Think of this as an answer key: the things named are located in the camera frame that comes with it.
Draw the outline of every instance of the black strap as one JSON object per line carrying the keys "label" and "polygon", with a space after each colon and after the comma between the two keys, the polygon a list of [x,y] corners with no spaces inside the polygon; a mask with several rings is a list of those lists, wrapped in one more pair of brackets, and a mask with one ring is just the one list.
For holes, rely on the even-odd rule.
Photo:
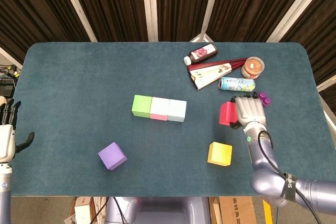
{"label": "black strap", "polygon": [[295,201],[297,177],[290,173],[285,173],[286,181],[282,189],[281,197],[286,200]]}

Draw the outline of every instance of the table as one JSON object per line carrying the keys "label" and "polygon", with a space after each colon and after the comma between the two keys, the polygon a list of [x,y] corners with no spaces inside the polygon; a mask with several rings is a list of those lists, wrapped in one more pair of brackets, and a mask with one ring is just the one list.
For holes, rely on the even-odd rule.
{"label": "table", "polygon": [[[15,100],[16,140],[35,131],[13,165],[13,195],[255,195],[242,129],[218,124],[219,107],[239,92],[217,82],[197,91],[183,57],[190,42],[49,42],[26,56]],[[258,56],[256,80],[278,165],[302,178],[336,180],[336,153],[308,56],[296,43],[216,43],[210,61]],[[228,75],[241,77],[239,70]],[[187,101],[184,123],[135,117],[135,94]],[[228,167],[207,163],[211,142],[233,146]],[[98,152],[117,142],[128,160],[107,170]]]}

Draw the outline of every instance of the white cube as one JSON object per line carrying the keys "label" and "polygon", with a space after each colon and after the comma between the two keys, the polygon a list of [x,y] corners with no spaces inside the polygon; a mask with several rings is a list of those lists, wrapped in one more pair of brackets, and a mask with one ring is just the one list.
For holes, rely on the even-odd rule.
{"label": "white cube", "polygon": [[170,99],[167,119],[169,121],[183,122],[185,118],[186,108],[187,108],[186,101]]}
{"label": "white cube", "polygon": [[169,99],[153,97],[150,118],[167,121],[168,107]]}

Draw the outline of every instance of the block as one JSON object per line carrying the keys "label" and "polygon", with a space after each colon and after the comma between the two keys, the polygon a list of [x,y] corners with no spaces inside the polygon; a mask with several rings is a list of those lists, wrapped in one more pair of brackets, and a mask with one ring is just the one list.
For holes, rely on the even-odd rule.
{"label": "block", "polygon": [[152,97],[136,94],[133,100],[132,113],[135,116],[150,118]]}
{"label": "block", "polygon": [[127,158],[115,142],[102,149],[98,155],[108,170],[114,170],[124,163]]}
{"label": "block", "polygon": [[263,104],[264,107],[267,107],[268,105],[270,105],[272,103],[271,99],[268,98],[268,96],[266,95],[265,92],[260,92],[258,94],[258,97],[261,101],[261,103]]}
{"label": "block", "polygon": [[183,122],[185,118],[186,108],[187,108],[186,101],[170,99],[167,113],[167,120],[175,122]]}
{"label": "block", "polygon": [[169,99],[153,97],[150,118],[167,121],[168,107]]}
{"label": "block", "polygon": [[228,166],[231,164],[232,146],[213,142],[209,147],[208,163]]}
{"label": "block", "polygon": [[230,126],[238,121],[237,108],[234,102],[225,102],[219,111],[219,124]]}

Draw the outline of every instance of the cardboard box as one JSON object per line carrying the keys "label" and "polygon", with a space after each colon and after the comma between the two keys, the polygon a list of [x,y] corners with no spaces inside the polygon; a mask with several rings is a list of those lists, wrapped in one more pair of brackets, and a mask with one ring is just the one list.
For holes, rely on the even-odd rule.
{"label": "cardboard box", "polygon": [[76,224],[88,224],[96,215],[92,197],[78,197],[75,205]]}
{"label": "cardboard box", "polygon": [[223,224],[222,214],[220,213],[219,197],[215,197],[214,199],[214,212],[215,212],[216,223]]}
{"label": "cardboard box", "polygon": [[217,224],[216,213],[215,213],[215,208],[214,208],[215,198],[216,197],[209,197],[209,208],[210,208],[211,224]]}
{"label": "cardboard box", "polygon": [[219,197],[223,224],[257,224],[251,196]]}
{"label": "cardboard box", "polygon": [[73,198],[70,209],[69,209],[69,214],[68,218],[64,220],[65,224],[76,224],[76,216],[75,216],[75,205],[76,205],[76,197]]}

